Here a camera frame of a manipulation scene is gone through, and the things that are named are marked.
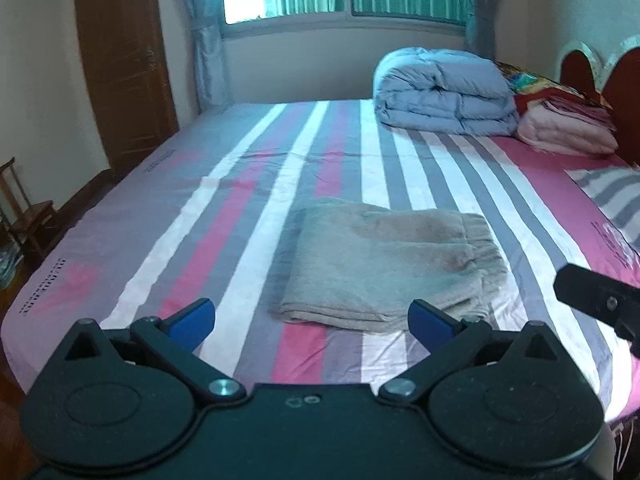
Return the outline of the brown wooden door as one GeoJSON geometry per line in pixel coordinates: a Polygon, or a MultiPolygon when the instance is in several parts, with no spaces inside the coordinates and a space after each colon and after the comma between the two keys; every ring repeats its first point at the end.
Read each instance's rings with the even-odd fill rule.
{"type": "Polygon", "coordinates": [[[103,149],[124,176],[178,131],[157,0],[75,0],[82,68],[103,149]]]}

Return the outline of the red wooden headboard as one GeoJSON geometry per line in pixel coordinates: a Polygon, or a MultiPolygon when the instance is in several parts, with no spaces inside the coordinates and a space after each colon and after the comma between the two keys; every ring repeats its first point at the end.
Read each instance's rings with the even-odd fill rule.
{"type": "Polygon", "coordinates": [[[562,84],[610,107],[617,155],[638,167],[639,36],[624,39],[605,61],[588,44],[570,40],[556,57],[555,75],[562,84]]]}

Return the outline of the grey sweatpants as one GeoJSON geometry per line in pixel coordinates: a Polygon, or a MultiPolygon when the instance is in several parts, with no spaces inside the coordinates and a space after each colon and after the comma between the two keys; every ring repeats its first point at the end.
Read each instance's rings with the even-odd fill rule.
{"type": "Polygon", "coordinates": [[[417,299],[486,318],[509,271],[480,214],[390,210],[326,197],[304,208],[278,315],[369,333],[406,330],[417,299]]]}

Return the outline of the small wooden chair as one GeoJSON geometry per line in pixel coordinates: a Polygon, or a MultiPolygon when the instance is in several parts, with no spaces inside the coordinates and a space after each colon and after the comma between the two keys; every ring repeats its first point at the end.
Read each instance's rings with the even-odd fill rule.
{"type": "Polygon", "coordinates": [[[1,197],[11,211],[9,233],[25,252],[43,260],[60,234],[58,212],[52,200],[32,202],[11,157],[1,165],[1,197]]]}

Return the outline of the left blue curtain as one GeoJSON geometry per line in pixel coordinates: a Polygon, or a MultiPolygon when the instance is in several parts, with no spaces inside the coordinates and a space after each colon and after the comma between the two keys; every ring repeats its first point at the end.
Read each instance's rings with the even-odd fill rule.
{"type": "Polygon", "coordinates": [[[222,41],[224,0],[182,0],[189,19],[195,92],[201,112],[223,110],[230,102],[222,41]]]}

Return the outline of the folded pink blanket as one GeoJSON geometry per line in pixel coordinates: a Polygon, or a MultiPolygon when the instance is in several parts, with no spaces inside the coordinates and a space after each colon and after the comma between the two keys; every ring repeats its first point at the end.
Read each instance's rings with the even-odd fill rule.
{"type": "Polygon", "coordinates": [[[559,112],[547,103],[532,107],[521,117],[515,136],[538,151],[562,155],[602,157],[618,149],[610,128],[559,112]]]}

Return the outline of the blue curtain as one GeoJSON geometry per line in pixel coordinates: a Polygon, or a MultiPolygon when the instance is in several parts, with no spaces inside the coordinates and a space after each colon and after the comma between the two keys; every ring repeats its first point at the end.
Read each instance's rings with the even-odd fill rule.
{"type": "Polygon", "coordinates": [[[466,48],[491,61],[496,56],[496,19],[501,0],[466,0],[466,48]]]}
{"type": "Polygon", "coordinates": [[[182,0],[189,19],[195,92],[201,112],[223,110],[230,102],[222,41],[224,0],[182,0]]]}

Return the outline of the folded blue duvet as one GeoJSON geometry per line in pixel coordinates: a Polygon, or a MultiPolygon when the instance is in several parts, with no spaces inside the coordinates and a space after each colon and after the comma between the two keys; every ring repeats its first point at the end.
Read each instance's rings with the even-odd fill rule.
{"type": "Polygon", "coordinates": [[[373,74],[372,100],[382,124],[464,136],[510,136],[520,115],[498,66],[459,50],[402,48],[373,74]]]}

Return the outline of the right blue curtain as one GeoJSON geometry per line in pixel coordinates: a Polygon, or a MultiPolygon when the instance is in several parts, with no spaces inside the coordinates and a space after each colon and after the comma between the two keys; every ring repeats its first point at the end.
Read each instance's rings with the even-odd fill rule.
{"type": "Polygon", "coordinates": [[[496,56],[496,19],[501,0],[466,0],[466,48],[491,61],[496,56]]]}

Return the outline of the striped pillow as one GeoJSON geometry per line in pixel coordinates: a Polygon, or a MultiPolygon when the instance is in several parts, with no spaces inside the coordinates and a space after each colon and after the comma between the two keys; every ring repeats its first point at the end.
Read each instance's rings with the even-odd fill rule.
{"type": "Polygon", "coordinates": [[[630,167],[567,171],[567,175],[595,203],[602,214],[639,251],[640,176],[630,167]]]}

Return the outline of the colourful red blanket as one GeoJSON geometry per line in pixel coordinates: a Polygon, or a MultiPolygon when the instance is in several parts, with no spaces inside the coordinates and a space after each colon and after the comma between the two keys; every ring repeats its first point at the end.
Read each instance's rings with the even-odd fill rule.
{"type": "Polygon", "coordinates": [[[536,106],[552,96],[612,110],[611,105],[597,92],[576,90],[566,84],[560,84],[547,77],[526,72],[521,67],[508,63],[498,62],[497,67],[506,78],[506,82],[514,94],[516,109],[521,116],[528,111],[529,107],[536,106]]]}

